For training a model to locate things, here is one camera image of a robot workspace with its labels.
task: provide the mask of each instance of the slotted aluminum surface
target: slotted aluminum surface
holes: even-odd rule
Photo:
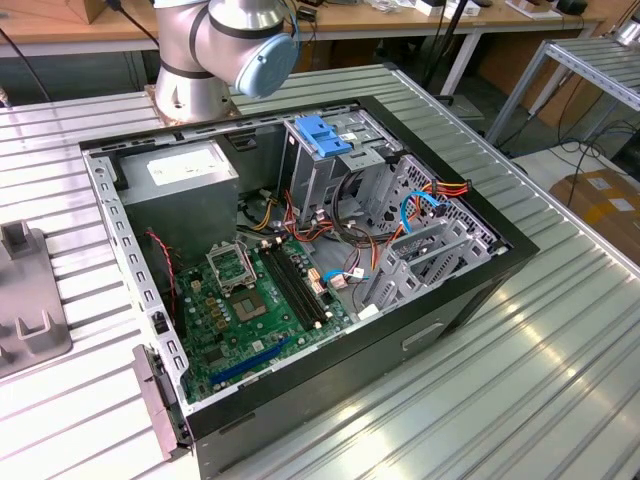
[[[382,66],[352,68],[294,75],[266,100],[234,101],[255,113],[376,95],[542,252],[468,326],[223,478],[631,478],[637,271],[407,83]],[[158,127],[149,99],[0,112],[0,221],[45,231],[75,342],[0,381],[3,478],[198,478],[191,456],[162,463],[130,368],[144,339],[75,146]]]
[[[640,52],[610,38],[554,40],[546,47],[554,60],[640,111]]]

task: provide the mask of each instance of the wooden table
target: wooden table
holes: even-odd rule
[[[153,7],[148,0],[124,0],[124,8],[151,33],[157,35]],[[563,19],[531,20],[494,0],[491,8],[484,8],[477,17],[463,18],[456,34],[466,35],[458,57],[451,69],[442,93],[453,93],[473,54],[480,37],[485,33],[524,32],[541,30],[580,30],[588,37],[606,18],[599,11],[587,10],[583,17],[564,16]],[[106,9],[91,25],[70,23],[45,17],[9,11],[8,18],[0,19],[0,27],[16,42],[27,56],[65,55],[74,53],[102,53],[131,50],[151,50],[155,45],[121,14]],[[317,40],[357,38],[386,38],[435,35],[438,17],[428,17],[414,9],[401,9],[396,13],[382,13],[371,6],[325,5],[318,9]],[[443,29],[448,24],[443,22]],[[308,23],[300,25],[301,38],[311,38]],[[0,43],[0,57],[13,57],[15,53]]]

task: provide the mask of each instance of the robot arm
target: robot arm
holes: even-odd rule
[[[155,8],[162,62],[156,103],[170,118],[223,116],[228,85],[269,96],[297,60],[278,0],[156,0]]]

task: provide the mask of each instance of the yellow wire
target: yellow wire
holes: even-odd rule
[[[267,211],[264,214],[264,218],[262,219],[262,221],[256,225],[255,227],[251,227],[251,229],[255,232],[259,232],[260,230],[262,230],[264,227],[266,227],[269,224],[269,220],[271,219],[271,206],[274,204],[275,202],[273,200],[269,200],[269,203],[267,204]]]

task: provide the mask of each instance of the ram slot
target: ram slot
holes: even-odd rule
[[[260,252],[260,259],[302,328],[309,331],[315,328],[316,322],[326,321],[324,311],[300,278],[289,257],[280,250],[265,250]]]

